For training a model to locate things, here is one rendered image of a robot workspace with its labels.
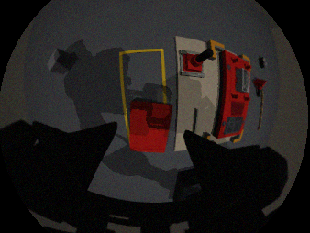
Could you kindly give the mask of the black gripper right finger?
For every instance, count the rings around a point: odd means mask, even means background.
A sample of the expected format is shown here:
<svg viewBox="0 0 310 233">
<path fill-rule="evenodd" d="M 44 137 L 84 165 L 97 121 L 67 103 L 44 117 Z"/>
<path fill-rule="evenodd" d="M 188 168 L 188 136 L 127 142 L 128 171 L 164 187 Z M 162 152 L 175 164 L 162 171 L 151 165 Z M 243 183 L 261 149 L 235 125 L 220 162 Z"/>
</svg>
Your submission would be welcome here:
<svg viewBox="0 0 310 233">
<path fill-rule="evenodd" d="M 217 187 L 231 174 L 240 160 L 258 153 L 260 146 L 243 146 L 239 149 L 225 149 L 209 139 L 185 130 L 185 147 L 191 154 L 196 178 L 202 187 L 203 195 L 218 193 Z"/>
</svg>

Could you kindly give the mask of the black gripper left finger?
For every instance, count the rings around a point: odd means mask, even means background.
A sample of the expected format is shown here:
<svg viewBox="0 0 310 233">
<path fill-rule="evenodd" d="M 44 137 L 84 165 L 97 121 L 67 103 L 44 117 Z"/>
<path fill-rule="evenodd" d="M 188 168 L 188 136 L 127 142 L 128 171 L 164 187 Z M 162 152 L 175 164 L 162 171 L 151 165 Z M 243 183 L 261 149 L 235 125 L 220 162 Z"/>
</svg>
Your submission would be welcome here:
<svg viewBox="0 0 310 233">
<path fill-rule="evenodd" d="M 38 121 L 33 121 L 33 127 L 39 135 L 38 141 L 59 152 L 78 186 L 85 190 L 88 190 L 97 167 L 117 132 L 115 121 L 73 132 L 61 131 Z"/>
</svg>

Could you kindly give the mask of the black toy wheel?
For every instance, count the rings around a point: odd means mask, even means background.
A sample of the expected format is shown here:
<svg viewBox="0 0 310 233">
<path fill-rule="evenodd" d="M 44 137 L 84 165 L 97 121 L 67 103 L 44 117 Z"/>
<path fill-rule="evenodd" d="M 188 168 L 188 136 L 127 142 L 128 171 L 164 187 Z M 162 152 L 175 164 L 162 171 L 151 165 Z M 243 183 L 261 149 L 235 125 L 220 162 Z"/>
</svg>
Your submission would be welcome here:
<svg viewBox="0 0 310 233">
<path fill-rule="evenodd" d="M 261 68 L 265 68 L 265 66 L 267 65 L 266 58 L 263 57 L 259 58 L 259 63 Z"/>
</svg>

